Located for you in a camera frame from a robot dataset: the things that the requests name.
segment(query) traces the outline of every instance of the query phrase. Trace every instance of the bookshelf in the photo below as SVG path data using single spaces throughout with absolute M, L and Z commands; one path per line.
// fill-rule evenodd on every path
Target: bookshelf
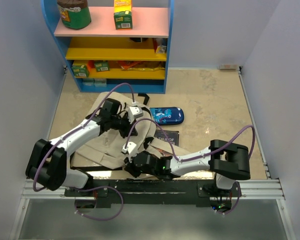
M 41 0 L 46 25 L 58 46 L 69 72 L 81 92 L 106 92 L 128 82 L 136 93 L 166 92 L 174 0 L 168 7 L 132 7 L 133 29 L 116 30 L 114 8 L 90 6 L 91 23 L 79 30 L 67 28 L 60 20 L 56 1 Z M 156 54 L 152 39 L 133 42 L 129 38 L 167 38 L 167 52 Z M 90 71 L 89 78 L 107 79 L 107 86 L 86 86 L 82 77 L 75 77 L 72 65 L 76 60 L 108 60 L 110 71 Z M 157 71 L 124 71 L 115 61 L 160 61 L 165 69 Z M 124 87 L 121 93 L 129 92 Z

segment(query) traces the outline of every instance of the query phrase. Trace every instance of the marble patterned surface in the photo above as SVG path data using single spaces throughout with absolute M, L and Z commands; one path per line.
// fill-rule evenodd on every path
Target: marble patterned surface
M 78 125 L 96 100 L 98 93 L 79 92 L 71 76 L 67 76 L 53 121 L 50 139 Z M 251 124 L 238 73 L 216 69 L 171 69 L 166 94 L 149 94 L 150 107 L 180 107 L 184 122 L 167 130 L 180 132 L 179 146 L 197 152 L 210 140 L 230 140 L 242 127 Z M 235 142 L 250 148 L 251 130 Z M 266 179 L 258 144 L 250 159 L 251 179 Z

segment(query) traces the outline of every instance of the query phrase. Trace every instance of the brown and green cylindrical container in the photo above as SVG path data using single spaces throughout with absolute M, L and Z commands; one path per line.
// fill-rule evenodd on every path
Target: brown and green cylindrical container
M 70 29 L 83 29 L 91 23 L 88 0 L 57 0 L 63 24 Z

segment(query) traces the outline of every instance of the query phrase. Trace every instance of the barcode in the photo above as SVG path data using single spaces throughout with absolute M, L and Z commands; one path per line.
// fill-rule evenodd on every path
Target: barcode
M 130 28 L 130 23 L 121 23 L 123 29 Z

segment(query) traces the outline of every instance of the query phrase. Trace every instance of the wall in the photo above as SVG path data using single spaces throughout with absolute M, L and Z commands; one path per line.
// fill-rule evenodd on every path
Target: wall
M 0 1 L 0 239 L 9 237 L 32 147 L 47 136 L 62 79 L 40 1 Z
M 243 66 L 243 81 L 300 240 L 300 0 L 281 0 Z
M 174 0 L 170 67 L 243 65 L 280 0 Z M 88 0 L 113 6 L 111 0 Z M 167 7 L 168 0 L 133 0 L 134 7 Z

